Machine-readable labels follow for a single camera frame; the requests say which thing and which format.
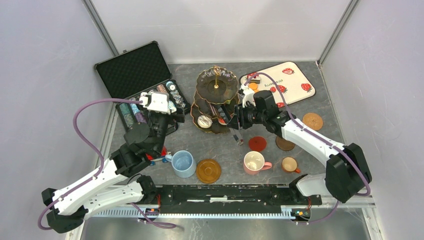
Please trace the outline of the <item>three-tier black gold cake stand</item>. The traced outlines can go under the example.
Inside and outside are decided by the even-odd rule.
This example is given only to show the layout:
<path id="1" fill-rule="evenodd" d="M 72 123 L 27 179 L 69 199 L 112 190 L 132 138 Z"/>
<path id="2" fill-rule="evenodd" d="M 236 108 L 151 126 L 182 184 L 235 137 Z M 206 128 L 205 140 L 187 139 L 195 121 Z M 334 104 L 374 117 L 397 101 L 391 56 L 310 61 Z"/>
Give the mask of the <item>three-tier black gold cake stand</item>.
<path id="1" fill-rule="evenodd" d="M 230 131 L 226 125 L 219 124 L 218 118 L 211 117 L 209 104 L 226 104 L 231 115 L 234 113 L 235 105 L 239 103 L 237 77 L 229 70 L 220 66 L 213 66 L 203 70 L 196 79 L 193 104 L 190 115 L 194 125 L 205 133 L 225 134 Z M 199 127 L 197 120 L 201 115 L 212 119 L 209 128 Z"/>

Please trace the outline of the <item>chocolate cake slice toy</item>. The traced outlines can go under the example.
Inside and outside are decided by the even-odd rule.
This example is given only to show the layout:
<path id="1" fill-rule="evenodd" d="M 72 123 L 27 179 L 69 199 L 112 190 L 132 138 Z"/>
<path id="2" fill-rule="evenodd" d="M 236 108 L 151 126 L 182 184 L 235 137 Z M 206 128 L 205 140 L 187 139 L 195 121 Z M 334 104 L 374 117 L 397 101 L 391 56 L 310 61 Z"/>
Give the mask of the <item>chocolate cake slice toy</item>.
<path id="1" fill-rule="evenodd" d="M 218 110 L 216 109 L 216 107 L 215 107 L 215 105 L 214 104 L 209 104 L 209 109 L 210 109 L 210 112 L 211 112 L 211 117 L 212 118 L 215 118 L 215 119 L 219 119 L 221 116 L 220 116 L 220 113 L 218 112 Z"/>

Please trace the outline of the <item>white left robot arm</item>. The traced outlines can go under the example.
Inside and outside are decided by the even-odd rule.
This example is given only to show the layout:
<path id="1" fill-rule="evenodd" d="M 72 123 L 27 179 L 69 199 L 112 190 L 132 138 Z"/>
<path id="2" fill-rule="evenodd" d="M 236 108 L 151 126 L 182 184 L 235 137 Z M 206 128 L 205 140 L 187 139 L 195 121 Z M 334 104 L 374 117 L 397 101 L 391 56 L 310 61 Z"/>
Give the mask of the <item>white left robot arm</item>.
<path id="1" fill-rule="evenodd" d="M 125 143 L 109 158 L 100 155 L 99 166 L 86 176 L 61 189 L 45 189 L 41 194 L 45 209 L 38 227 L 62 234 L 101 211 L 124 204 L 153 203 L 157 188 L 141 171 L 163 156 L 169 125 L 185 120 L 183 110 L 170 109 L 169 102 L 167 93 L 142 92 L 135 104 L 147 111 L 148 121 L 134 123 L 124 135 Z"/>

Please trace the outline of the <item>white chocolate striped toy donut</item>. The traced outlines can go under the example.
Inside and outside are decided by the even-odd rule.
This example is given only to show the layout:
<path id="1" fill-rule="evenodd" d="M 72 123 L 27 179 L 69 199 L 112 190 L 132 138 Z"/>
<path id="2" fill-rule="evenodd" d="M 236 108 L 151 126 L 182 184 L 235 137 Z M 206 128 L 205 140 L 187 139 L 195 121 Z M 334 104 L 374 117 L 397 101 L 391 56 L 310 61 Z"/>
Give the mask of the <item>white chocolate striped toy donut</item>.
<path id="1" fill-rule="evenodd" d="M 210 128 L 212 126 L 213 120 L 209 116 L 200 115 L 197 118 L 197 124 L 200 128 L 207 129 L 207 128 Z"/>

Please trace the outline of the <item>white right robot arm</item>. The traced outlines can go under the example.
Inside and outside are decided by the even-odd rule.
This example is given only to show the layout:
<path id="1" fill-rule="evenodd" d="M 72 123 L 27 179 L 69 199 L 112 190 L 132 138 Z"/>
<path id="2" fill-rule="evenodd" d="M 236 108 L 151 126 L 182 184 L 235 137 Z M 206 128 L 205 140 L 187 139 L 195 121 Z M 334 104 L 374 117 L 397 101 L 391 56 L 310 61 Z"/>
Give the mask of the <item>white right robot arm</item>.
<path id="1" fill-rule="evenodd" d="M 302 148 L 315 157 L 325 173 L 302 175 L 292 181 L 289 199 L 302 204 L 313 195 L 331 195 L 341 203 L 353 196 L 371 193 L 372 175 L 364 152 L 355 143 L 349 145 L 331 140 L 308 127 L 289 109 L 278 108 L 272 92 L 261 90 L 244 96 L 243 103 L 231 114 L 223 104 L 215 105 L 217 112 L 231 130 L 246 130 L 254 124 Z"/>

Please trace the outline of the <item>orange toy macaron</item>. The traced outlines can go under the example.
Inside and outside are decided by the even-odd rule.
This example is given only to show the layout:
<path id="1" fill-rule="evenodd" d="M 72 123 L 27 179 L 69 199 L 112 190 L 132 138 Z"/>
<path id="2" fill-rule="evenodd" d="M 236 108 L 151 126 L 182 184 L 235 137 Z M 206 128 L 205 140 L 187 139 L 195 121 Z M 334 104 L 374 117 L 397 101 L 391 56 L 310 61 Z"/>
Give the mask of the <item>orange toy macaron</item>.
<path id="1" fill-rule="evenodd" d="M 258 89 L 258 84 L 255 83 L 255 82 L 251 82 L 251 83 L 248 84 L 248 87 L 255 91 L 255 90 Z"/>

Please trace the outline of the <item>strawberry layer cake slice toy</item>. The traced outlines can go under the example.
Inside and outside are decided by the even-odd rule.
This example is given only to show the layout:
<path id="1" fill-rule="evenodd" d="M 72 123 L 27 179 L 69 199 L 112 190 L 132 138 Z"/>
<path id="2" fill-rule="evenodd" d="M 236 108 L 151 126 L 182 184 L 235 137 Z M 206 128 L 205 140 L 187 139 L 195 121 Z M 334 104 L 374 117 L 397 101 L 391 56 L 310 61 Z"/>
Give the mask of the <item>strawberry layer cake slice toy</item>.
<path id="1" fill-rule="evenodd" d="M 250 80 L 249 83 L 255 83 L 255 84 L 260 84 L 262 80 L 261 76 L 257 72 L 249 73 L 246 76 L 246 79 Z"/>

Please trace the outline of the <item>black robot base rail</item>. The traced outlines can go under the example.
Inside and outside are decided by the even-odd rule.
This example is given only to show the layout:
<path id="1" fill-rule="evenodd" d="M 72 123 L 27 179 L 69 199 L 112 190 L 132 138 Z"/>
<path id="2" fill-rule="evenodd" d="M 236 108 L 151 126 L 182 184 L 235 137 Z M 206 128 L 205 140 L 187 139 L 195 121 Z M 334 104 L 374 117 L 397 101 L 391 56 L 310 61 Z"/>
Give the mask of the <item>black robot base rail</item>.
<path id="1" fill-rule="evenodd" d="M 217 219 L 296 219 L 320 206 L 320 195 L 303 196 L 287 184 L 158 185 L 136 202 L 148 216 Z"/>

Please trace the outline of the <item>red strawberry toy tart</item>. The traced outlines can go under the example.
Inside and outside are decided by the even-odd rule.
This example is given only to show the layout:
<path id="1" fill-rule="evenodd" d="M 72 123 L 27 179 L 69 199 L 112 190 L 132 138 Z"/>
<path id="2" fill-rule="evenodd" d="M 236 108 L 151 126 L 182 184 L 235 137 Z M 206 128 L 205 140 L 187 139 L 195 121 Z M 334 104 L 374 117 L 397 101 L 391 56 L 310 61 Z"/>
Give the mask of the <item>red strawberry toy tart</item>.
<path id="1" fill-rule="evenodd" d="M 220 118 L 218 119 L 218 122 L 219 122 L 219 124 L 221 124 L 221 125 L 223 125 L 223 126 L 226 126 L 226 125 L 227 125 L 226 121 L 225 121 L 222 117 L 220 117 Z"/>

